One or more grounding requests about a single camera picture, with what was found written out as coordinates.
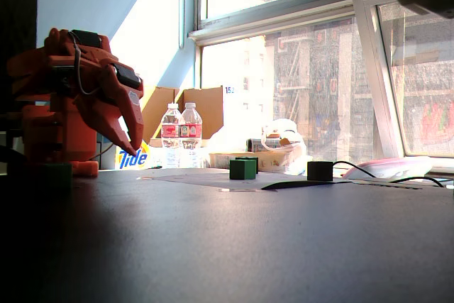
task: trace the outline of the dark green cube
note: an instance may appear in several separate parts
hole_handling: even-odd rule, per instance
[[[232,180],[255,179],[255,160],[230,160],[230,178]]]
[[[255,160],[255,174],[258,174],[258,157],[256,156],[237,156],[236,160]]]

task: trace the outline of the water bottle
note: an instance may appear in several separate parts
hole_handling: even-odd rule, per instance
[[[182,114],[179,138],[182,144],[182,167],[201,167],[201,117],[196,111],[196,104],[188,102]]]
[[[164,151],[164,167],[178,168],[181,153],[179,140],[179,125],[182,115],[178,110],[178,104],[169,103],[167,111],[161,120],[161,141]]]

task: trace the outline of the cardboard box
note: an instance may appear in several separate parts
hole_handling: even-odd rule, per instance
[[[142,108],[144,122],[143,140],[160,138],[161,119],[169,103],[178,103],[182,113],[187,102],[194,102],[202,124],[202,138],[210,139],[223,126],[223,90],[222,87],[209,89],[175,89],[166,87],[148,87],[145,89]]]

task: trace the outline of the black cable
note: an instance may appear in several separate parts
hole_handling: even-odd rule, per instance
[[[361,172],[366,173],[366,174],[369,175],[370,177],[375,177],[375,175],[369,173],[367,170],[364,170],[364,169],[362,169],[361,167],[358,167],[357,165],[354,165],[354,164],[352,164],[351,162],[348,162],[348,161],[336,161],[335,163],[333,163],[333,167],[334,167],[334,165],[337,165],[338,163],[346,163],[347,165],[353,166],[353,167],[356,168],[357,170],[360,170]]]
[[[106,151],[108,151],[109,149],[111,149],[112,147],[114,146],[114,143],[111,143],[111,145],[109,147],[107,147],[106,149],[104,149],[102,152],[96,154],[95,156],[91,157],[90,159],[88,159],[88,161],[90,160],[93,160],[101,155],[103,155]]]
[[[404,179],[392,180],[390,181],[392,184],[396,184],[398,182],[415,180],[415,179],[423,179],[423,180],[430,180],[435,182],[439,187],[445,188],[438,180],[433,179],[432,177],[406,177]]]
[[[76,43],[77,36],[75,33],[71,32],[71,31],[68,31],[68,34],[71,36],[72,41],[74,43],[74,49],[76,50],[76,55],[74,57],[74,69],[76,70],[76,79],[77,79],[77,84],[79,85],[79,90],[81,93],[83,93],[83,95],[92,95],[95,92],[97,92],[100,88],[98,87],[91,92],[86,92],[84,90],[84,88],[82,87],[82,81],[80,79],[80,48],[79,48],[78,44]]]

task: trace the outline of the table surface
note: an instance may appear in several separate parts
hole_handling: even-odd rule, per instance
[[[454,302],[452,190],[137,180],[181,172],[15,189],[7,289],[28,302]]]

